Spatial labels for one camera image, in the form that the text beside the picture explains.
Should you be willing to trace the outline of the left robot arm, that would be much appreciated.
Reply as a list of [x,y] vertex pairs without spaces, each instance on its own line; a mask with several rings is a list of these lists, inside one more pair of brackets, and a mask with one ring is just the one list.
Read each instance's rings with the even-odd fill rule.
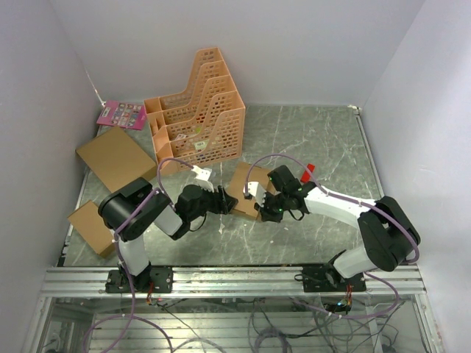
[[108,293],[141,292],[158,286],[169,291],[171,280],[153,273],[155,267],[146,255],[144,232],[151,224],[178,240],[192,231],[191,223],[208,213],[226,215],[238,204],[220,185],[206,190],[187,185],[171,205],[171,199],[143,178],[138,178],[104,198],[98,214],[117,243],[118,270],[111,273]]

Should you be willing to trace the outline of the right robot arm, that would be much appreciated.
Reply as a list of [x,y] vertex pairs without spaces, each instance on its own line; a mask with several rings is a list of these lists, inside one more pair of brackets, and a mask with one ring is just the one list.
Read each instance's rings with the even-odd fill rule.
[[359,199],[335,193],[313,181],[302,183],[285,165],[269,172],[268,178],[275,193],[257,182],[247,182],[244,189],[246,196],[255,198],[262,221],[279,223],[284,213],[298,211],[302,216],[334,218],[361,234],[362,245],[336,254],[314,275],[303,274],[304,282],[338,291],[366,271],[379,268],[392,272],[411,254],[419,254],[420,236],[394,198]]

